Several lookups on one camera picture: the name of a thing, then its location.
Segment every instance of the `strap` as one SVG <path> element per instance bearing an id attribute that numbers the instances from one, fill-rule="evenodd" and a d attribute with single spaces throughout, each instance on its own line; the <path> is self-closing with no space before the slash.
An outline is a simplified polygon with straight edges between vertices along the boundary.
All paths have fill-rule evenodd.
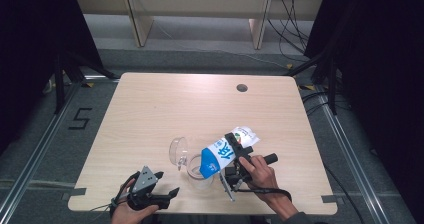
<path id="1" fill-rule="evenodd" d="M 250 189 L 250 190 L 238 189 L 237 191 L 234 190 L 234 192 L 253 192 L 257 194 L 280 193 L 285 195 L 287 198 L 289 198 L 290 201 L 292 201 L 290 192 L 283 189 L 278 189 L 278 188 L 258 188 L 258 189 Z"/>

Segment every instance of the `blue and white carton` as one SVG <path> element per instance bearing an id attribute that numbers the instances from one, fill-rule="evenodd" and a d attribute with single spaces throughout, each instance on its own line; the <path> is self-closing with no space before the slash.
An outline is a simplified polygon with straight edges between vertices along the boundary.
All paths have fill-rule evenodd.
<path id="1" fill-rule="evenodd" d="M 256 134 L 246 126 L 236 127 L 231 132 L 243 148 L 253 146 L 260 140 Z M 222 137 L 214 144 L 203 149 L 201 158 L 200 173 L 204 178 L 208 178 L 230 164 L 234 160 L 235 154 L 225 137 Z"/>

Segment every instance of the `sleeve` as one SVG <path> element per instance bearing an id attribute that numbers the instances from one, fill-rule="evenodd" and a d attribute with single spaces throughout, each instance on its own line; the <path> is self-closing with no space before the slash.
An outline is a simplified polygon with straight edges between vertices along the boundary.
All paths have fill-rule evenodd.
<path id="1" fill-rule="evenodd" d="M 312 221 L 309 220 L 308 216 L 306 216 L 304 212 L 299 212 L 284 221 L 283 224 L 312 224 Z"/>

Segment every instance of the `gray floor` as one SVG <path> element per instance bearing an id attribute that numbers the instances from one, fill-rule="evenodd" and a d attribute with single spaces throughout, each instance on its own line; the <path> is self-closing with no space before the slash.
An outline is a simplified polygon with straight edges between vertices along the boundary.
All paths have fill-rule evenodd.
<path id="1" fill-rule="evenodd" d="M 253 50 L 247 20 L 158 17 L 146 46 L 140 49 L 134 46 L 127 17 L 87 15 L 86 19 L 105 67 L 117 74 L 136 71 L 281 75 L 287 71 L 287 64 L 296 66 L 301 63 L 280 55 L 279 37 L 270 26 L 265 31 L 262 49 Z M 312 23 L 300 22 L 299 25 L 308 33 Z M 292 58 L 305 60 L 287 43 L 283 43 L 282 50 Z M 310 84 L 312 71 L 309 69 L 297 75 L 298 84 Z M 97 75 L 91 70 L 84 69 L 84 72 Z M 78 178 L 116 85 L 116 82 L 95 81 L 92 88 L 78 88 L 9 223 L 109 222 L 107 213 L 98 217 L 101 212 L 70 211 L 64 194 L 70 193 Z M 313 92 L 300 91 L 302 96 Z M 338 118 L 390 223 L 415 223 L 378 157 L 369 151 L 368 139 L 349 110 L 349 103 L 342 95 L 337 96 L 337 101 Z M 7 195 L 13 181 L 24 169 L 53 118 L 54 104 L 55 94 L 46 94 L 22 130 L 20 139 L 0 157 L 0 198 Z M 305 103 L 305 110 L 310 113 L 318 105 L 318 98 L 311 99 Z M 70 130 L 69 127 L 80 125 L 73 120 L 79 108 L 92 108 L 85 113 L 90 121 L 84 130 Z M 309 120 L 323 162 L 347 190 L 365 223 L 374 223 L 324 109 L 316 109 L 309 115 Z M 328 178 L 338 199 L 338 212 L 333 216 L 311 216 L 311 219 L 315 222 L 360 223 L 340 185 L 330 174 Z M 246 216 L 160 215 L 159 218 L 163 223 L 250 223 Z M 275 215 L 268 218 L 272 223 L 280 223 Z"/>

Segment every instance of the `metal bar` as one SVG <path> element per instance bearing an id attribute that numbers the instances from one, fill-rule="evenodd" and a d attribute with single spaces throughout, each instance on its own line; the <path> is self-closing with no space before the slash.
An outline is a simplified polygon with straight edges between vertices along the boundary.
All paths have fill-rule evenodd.
<path id="1" fill-rule="evenodd" d="M 324 91 L 324 88 L 322 88 L 320 85 L 316 85 L 315 87 L 318 92 Z M 319 100 L 321 103 L 326 103 L 328 101 L 324 95 L 320 95 Z M 359 190 L 365 199 L 365 203 L 367 204 L 375 223 L 390 223 L 387 214 L 381 205 L 380 199 L 378 198 L 374 188 L 368 180 L 368 177 L 366 176 L 361 163 L 359 162 L 358 157 L 356 156 L 355 151 L 349 142 L 349 139 L 346 137 L 346 134 L 337 116 L 333 115 L 332 111 L 327 105 L 324 105 L 323 108 L 328 122 L 333 129 L 340 148 L 342 149 L 345 159 L 350 167 L 350 170 L 352 171 L 356 184 L 358 185 Z"/>
<path id="2" fill-rule="evenodd" d="M 12 217 L 13 212 L 18 206 L 20 200 L 22 199 L 22 196 L 25 193 L 25 190 L 27 189 L 32 177 L 34 176 L 35 171 L 37 170 L 38 166 L 41 163 L 41 160 L 43 159 L 46 151 L 48 150 L 48 147 L 50 146 L 50 143 L 54 138 L 59 128 L 59 125 L 67 112 L 69 103 L 71 102 L 72 98 L 75 96 L 78 90 L 79 83 L 74 83 L 66 96 L 66 102 L 64 103 L 62 109 L 59 113 L 53 116 L 49 126 L 47 127 L 40 141 L 38 142 L 38 145 L 34 149 L 27 164 L 25 165 L 19 177 L 16 179 L 6 198 L 3 200 L 0 206 L 0 223 L 7 224 L 10 218 Z"/>

